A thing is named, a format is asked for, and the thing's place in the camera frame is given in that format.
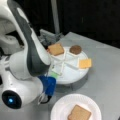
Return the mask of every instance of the cable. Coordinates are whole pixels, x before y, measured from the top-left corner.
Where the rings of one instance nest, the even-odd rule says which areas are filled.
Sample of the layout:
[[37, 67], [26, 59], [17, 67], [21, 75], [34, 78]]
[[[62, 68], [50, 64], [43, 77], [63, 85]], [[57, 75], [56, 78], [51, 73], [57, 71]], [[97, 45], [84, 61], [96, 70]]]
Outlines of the cable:
[[41, 104], [46, 104], [51, 100], [52, 96], [48, 96], [48, 100], [46, 102], [41, 102]]
[[2, 78], [1, 78], [1, 76], [0, 76], [0, 85], [2, 85], [3, 84], [3, 82], [2, 82]]
[[3, 55], [4, 55], [3, 49], [0, 47], [0, 60], [1, 60]]

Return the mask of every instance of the white table surface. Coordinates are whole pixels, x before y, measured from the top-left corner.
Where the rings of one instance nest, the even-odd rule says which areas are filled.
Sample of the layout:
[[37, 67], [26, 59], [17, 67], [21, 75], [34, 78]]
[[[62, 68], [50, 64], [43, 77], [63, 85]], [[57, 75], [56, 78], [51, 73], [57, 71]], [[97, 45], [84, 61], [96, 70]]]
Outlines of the white table surface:
[[93, 67], [84, 84], [64, 89], [53, 96], [50, 103], [37, 106], [35, 102], [20, 109], [10, 110], [0, 101], [0, 120], [50, 120], [55, 102], [64, 95], [79, 93], [92, 98], [99, 106], [102, 120], [118, 120], [120, 116], [120, 49], [99, 43], [89, 38], [69, 33], [60, 40], [63, 46], [80, 45]]

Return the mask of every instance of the bread slice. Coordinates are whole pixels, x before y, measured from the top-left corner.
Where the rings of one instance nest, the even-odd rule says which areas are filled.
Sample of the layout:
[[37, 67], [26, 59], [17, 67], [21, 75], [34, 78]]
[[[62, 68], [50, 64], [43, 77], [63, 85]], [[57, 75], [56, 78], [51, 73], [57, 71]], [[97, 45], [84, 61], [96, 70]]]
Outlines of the bread slice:
[[79, 68], [86, 69], [92, 67], [92, 60], [86, 59], [86, 60], [80, 60], [79, 62]]
[[90, 111], [78, 105], [75, 105], [75, 107], [71, 111], [71, 114], [68, 116], [68, 120], [89, 120], [90, 116]]
[[48, 51], [50, 54], [56, 56], [64, 53], [64, 49], [60, 43], [48, 46]]

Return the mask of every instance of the cookie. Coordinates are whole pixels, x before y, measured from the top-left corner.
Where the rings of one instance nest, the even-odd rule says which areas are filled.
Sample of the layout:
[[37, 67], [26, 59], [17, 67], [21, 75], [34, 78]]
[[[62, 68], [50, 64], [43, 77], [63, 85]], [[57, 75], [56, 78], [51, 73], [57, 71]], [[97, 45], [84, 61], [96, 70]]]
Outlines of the cookie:
[[90, 111], [82, 108], [81, 106], [75, 105], [71, 114], [68, 116], [68, 120], [89, 120], [90, 116]]
[[80, 54], [82, 51], [82, 48], [79, 46], [79, 45], [74, 45], [70, 48], [69, 52], [75, 54], [75, 55], [78, 55]]
[[60, 43], [56, 43], [48, 46], [48, 51], [50, 54], [57, 56], [64, 53], [64, 49]]

